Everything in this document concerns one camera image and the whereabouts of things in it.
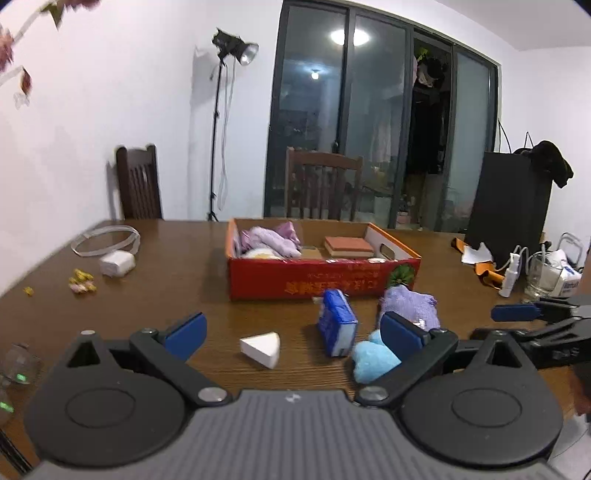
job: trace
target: black speaker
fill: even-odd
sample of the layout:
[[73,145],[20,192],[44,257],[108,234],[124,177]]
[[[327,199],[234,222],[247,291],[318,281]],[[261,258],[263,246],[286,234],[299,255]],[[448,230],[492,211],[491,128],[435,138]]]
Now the black speaker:
[[551,189],[550,174],[528,157],[485,152],[465,241],[484,242],[499,267],[516,245],[537,252]]

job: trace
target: person's hand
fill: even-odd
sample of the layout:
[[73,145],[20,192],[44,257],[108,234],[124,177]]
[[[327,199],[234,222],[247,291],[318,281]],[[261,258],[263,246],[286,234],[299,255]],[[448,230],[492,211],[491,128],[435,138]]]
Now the person's hand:
[[570,391],[573,393],[574,409],[578,415],[591,413],[591,398],[585,395],[583,384],[579,377],[569,369]]

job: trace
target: white cable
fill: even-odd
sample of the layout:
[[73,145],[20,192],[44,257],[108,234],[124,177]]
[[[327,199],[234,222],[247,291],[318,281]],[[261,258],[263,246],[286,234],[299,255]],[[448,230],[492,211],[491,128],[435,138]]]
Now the white cable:
[[[519,262],[519,271],[521,271],[521,266],[523,264],[525,264],[525,274],[529,275],[530,274],[530,260],[533,258],[533,256],[537,255],[537,254],[542,254],[542,262],[545,261],[545,256],[546,256],[546,252],[545,252],[545,248],[544,245],[542,244],[542,250],[539,252],[536,252],[534,254],[529,255],[530,253],[530,249],[527,247],[523,247],[521,248],[521,245],[516,245],[515,249],[513,250],[513,253],[519,253],[519,256],[522,257],[523,260],[521,260]],[[511,256],[509,256],[509,260],[507,260],[507,262],[505,262],[505,265],[503,265],[501,268],[496,268],[495,272],[500,272],[501,270],[506,269],[509,264],[511,263]]]
[[226,88],[224,90],[224,120],[222,127],[222,176],[220,185],[217,189],[217,208],[221,211],[226,204],[228,197],[228,174],[226,172],[226,139],[228,138],[228,119],[230,118],[230,108],[232,108],[232,98],[234,97],[234,80],[236,79],[236,59],[232,65],[232,83],[230,86],[230,98],[228,99],[228,77],[229,69],[226,65]]
[[[101,248],[100,250],[93,250],[90,252],[79,252],[77,250],[77,248],[80,246],[80,244],[86,242],[89,238],[93,238],[95,236],[104,235],[105,233],[113,233],[113,232],[130,232],[131,235],[129,237],[127,237],[125,240],[123,240],[122,242],[119,242],[116,245],[112,245],[111,247]],[[70,246],[72,248],[72,251],[76,255],[78,255],[79,257],[97,257],[99,255],[108,254],[114,250],[121,250],[121,249],[127,247],[128,245],[133,244],[133,246],[129,250],[129,253],[135,255],[139,250],[139,239],[140,239],[139,232],[135,228],[133,228],[129,225],[109,225],[109,226],[97,228],[95,230],[91,230],[89,232],[85,232],[85,233],[79,235],[70,244]]]

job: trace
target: pink flower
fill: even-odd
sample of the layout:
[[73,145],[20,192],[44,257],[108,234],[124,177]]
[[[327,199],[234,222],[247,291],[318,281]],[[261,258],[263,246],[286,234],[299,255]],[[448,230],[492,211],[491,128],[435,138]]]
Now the pink flower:
[[12,44],[14,39],[8,30],[0,28],[0,73],[6,69],[6,65],[12,63]]
[[96,7],[100,0],[62,0],[64,7],[76,10],[78,7],[83,6],[84,8]]

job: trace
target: brown book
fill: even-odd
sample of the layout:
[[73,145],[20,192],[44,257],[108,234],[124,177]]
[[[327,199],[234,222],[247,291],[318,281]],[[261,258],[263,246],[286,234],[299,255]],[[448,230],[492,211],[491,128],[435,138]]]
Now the brown book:
[[374,255],[374,249],[363,238],[327,236],[324,246],[330,256],[335,258],[370,258]]

